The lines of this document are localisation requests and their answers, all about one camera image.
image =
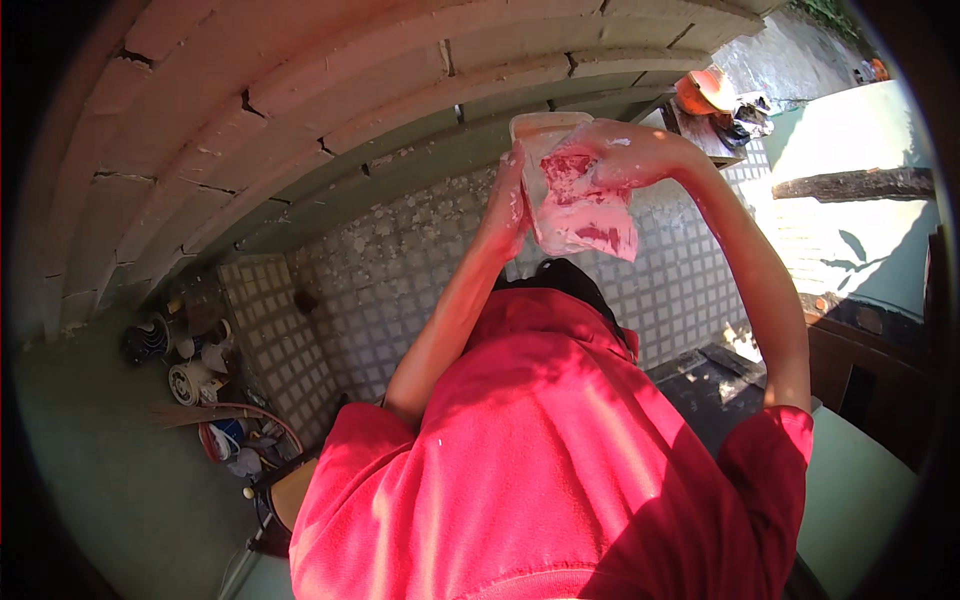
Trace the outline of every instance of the brick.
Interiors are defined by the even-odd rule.
[[[231,97],[217,118],[197,134],[159,178],[159,184],[120,241],[117,260],[133,262],[139,258],[167,219],[194,192],[204,173],[212,171],[266,125],[263,117],[243,109],[239,95]]]
[[[12,290],[5,297],[5,310],[13,315],[5,323],[5,335],[16,343],[44,333],[43,248],[58,172],[84,110],[84,101],[103,74],[105,57],[122,42],[142,8],[142,4],[130,2],[114,4],[104,11],[86,42],[76,48],[71,67],[62,74],[42,122],[36,123],[30,162],[22,174],[19,190],[19,198],[29,201],[18,203],[16,231],[7,249],[11,256],[4,273],[6,289]]]
[[[744,35],[736,24],[695,23],[673,48],[714,53],[727,42]]]
[[[750,11],[758,16],[766,16],[780,5],[785,4],[786,0],[728,0],[728,2],[744,11]]]
[[[372,11],[364,17],[369,25],[362,34],[350,31],[350,37],[332,36],[254,83],[251,105],[264,114],[283,114],[385,57],[421,47],[425,40],[439,41],[551,16],[594,14],[599,12],[602,0],[514,0],[506,4],[486,0],[431,5],[416,12],[414,7]]]
[[[655,48],[587,50],[570,56],[575,65],[571,77],[629,71],[693,71],[711,62],[710,55],[703,52]]]
[[[199,180],[214,187],[243,189],[351,118],[444,78],[446,70],[436,44],[385,60],[271,119],[263,132]]]
[[[278,219],[285,219],[284,212],[289,206],[286,202],[268,198],[227,228],[220,234],[220,237],[208,244],[200,252],[200,256],[206,258],[228,253],[233,249],[234,242],[243,239],[250,232]]]
[[[197,228],[183,247],[188,253],[201,252],[207,244],[217,239],[231,225],[263,201],[332,159],[331,154],[318,151],[315,148],[307,149],[300,155],[294,156],[286,163],[278,166],[273,173],[261,178],[255,184],[237,194],[233,202]]]
[[[124,47],[151,60],[163,60],[187,38],[220,0],[151,2],[124,36]]]
[[[339,155],[319,169],[311,171],[296,182],[288,185],[275,194],[275,197],[296,202],[307,193],[330,184],[349,171],[384,156],[398,148],[409,146],[429,135],[457,126],[457,115],[453,107],[444,108],[438,112],[402,125],[391,132],[360,144],[349,152]]]
[[[230,97],[194,141],[177,156],[169,171],[179,177],[203,181],[206,174],[267,127],[267,120],[243,107],[243,98]]]
[[[522,21],[450,38],[457,71],[471,72],[522,57],[575,52],[595,47],[665,48],[686,29],[686,19],[637,17],[555,17]]]
[[[122,283],[114,288],[108,288],[107,294],[97,303],[96,310],[102,311],[111,307],[137,308],[147,297],[150,289],[150,281]]]
[[[180,248],[199,226],[206,223],[207,219],[232,200],[232,194],[195,186],[189,198],[163,224],[140,254],[128,275],[128,282],[152,278],[157,265],[167,260],[171,253]]]
[[[673,85],[689,71],[647,71],[636,80],[637,86]]]
[[[516,113],[536,108],[519,108]],[[446,177],[462,175],[496,162],[500,155],[510,150],[508,125],[513,116],[508,113],[444,132],[425,140],[413,152],[371,168],[372,176],[368,179],[356,178],[353,185],[345,186],[339,192],[334,188],[318,195],[316,202],[298,204],[295,206],[297,213],[291,213],[290,224],[265,232],[249,250],[289,251],[325,230],[356,218],[374,204],[389,202]]]
[[[86,323],[93,316],[96,299],[97,293],[94,290],[64,297],[60,302],[60,326]]]
[[[556,82],[566,77],[568,69],[566,56],[555,55],[518,60],[505,66],[449,77],[351,120],[324,136],[324,144],[334,153],[343,154],[383,133],[442,108],[528,85]]]
[[[649,102],[637,102],[630,104],[604,105],[585,108],[584,112],[589,113],[594,119],[613,119],[614,121],[629,122],[635,115],[644,110]]]
[[[154,271],[153,276],[150,278],[150,283],[146,286],[148,289],[144,297],[146,298],[152,294],[154,290],[163,289],[163,286],[165,286],[167,282],[182,273],[183,270],[190,266],[196,259],[196,254],[184,254],[180,249],[176,249],[174,253]]]
[[[748,35],[763,29],[763,19],[759,16],[722,0],[610,0],[603,14],[681,18],[693,23],[734,22]]]
[[[561,98],[554,102],[556,110],[589,110],[615,104],[650,102],[663,93],[663,87],[626,87]]]
[[[114,269],[106,287],[99,293],[97,311],[111,307],[135,308],[143,301],[150,289],[150,281],[128,283],[132,267],[132,263],[127,263]]]
[[[549,84],[531,85],[501,92],[487,98],[465,103],[463,105],[464,120],[473,121],[516,107],[556,100],[566,96],[629,87],[639,76],[640,73],[611,73],[610,75],[597,75],[595,77],[567,78]]]
[[[316,190],[301,202],[293,204],[287,209],[284,221],[274,221],[251,231],[243,239],[237,240],[237,248],[244,252],[285,252],[287,238],[290,231],[303,228],[317,211],[317,207],[325,204],[340,204],[350,202],[344,198],[352,198],[356,189],[367,189],[370,178],[360,169],[340,177],[326,189]]]
[[[150,75],[150,69],[142,62],[111,60],[87,98],[54,186],[43,244],[46,275],[65,271],[77,224],[84,212],[87,188],[97,171],[97,157],[115,132],[120,114]]]
[[[117,262],[134,262],[197,184],[178,177],[164,178],[150,190],[116,245]]]
[[[60,309],[63,300],[63,275],[45,277],[40,292],[43,309],[43,337],[47,343],[60,335]]]
[[[65,295],[96,290],[106,283],[105,272],[117,243],[153,186],[150,180],[122,175],[93,180],[70,251]]]
[[[181,48],[163,61],[105,148],[104,169],[157,176],[217,108],[306,47],[379,9],[380,0],[349,3],[275,0],[221,3]]]

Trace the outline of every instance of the wooden stick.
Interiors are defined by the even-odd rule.
[[[933,172],[917,167],[825,173],[778,183],[772,191],[775,199],[816,198],[822,203],[936,198]]]

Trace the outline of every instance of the plastic container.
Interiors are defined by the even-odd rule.
[[[239,419],[215,420],[200,423],[198,433],[210,460],[221,463],[240,452],[240,444],[247,437],[247,425]]]
[[[694,115],[730,114],[736,108],[736,92],[723,69],[715,64],[703,71],[690,71],[676,84],[674,102]]]
[[[629,190],[593,186],[588,169],[595,156],[550,158],[561,141],[592,120],[585,112],[533,112],[510,121],[510,137],[523,146],[524,198],[534,240],[551,256],[594,249],[633,261],[638,239],[627,212]]]

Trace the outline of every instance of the red hose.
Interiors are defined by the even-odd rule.
[[[281,427],[287,430],[287,433],[290,435],[290,438],[294,441],[294,444],[297,446],[297,452],[299,452],[300,454],[303,453],[303,444],[300,443],[300,438],[298,438],[297,434],[294,433],[294,430],[290,428],[290,425],[283,422],[283,420],[281,420],[280,417],[277,417],[276,415],[273,415],[263,410],[262,408],[251,406],[250,404],[239,404],[237,402],[208,402],[207,404],[204,404],[204,407],[242,408],[244,410],[259,413],[264,417],[269,417],[270,419],[275,420],[277,423],[280,424]]]

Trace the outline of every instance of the hand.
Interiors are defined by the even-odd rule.
[[[487,212],[473,238],[474,247],[501,263],[520,252],[530,228],[527,203],[520,185],[522,172],[523,149],[516,141],[514,148],[500,157],[496,180],[487,200]]]
[[[592,183],[613,189],[646,187],[709,163],[699,148],[679,135],[610,119],[577,127],[551,155],[598,158]]]

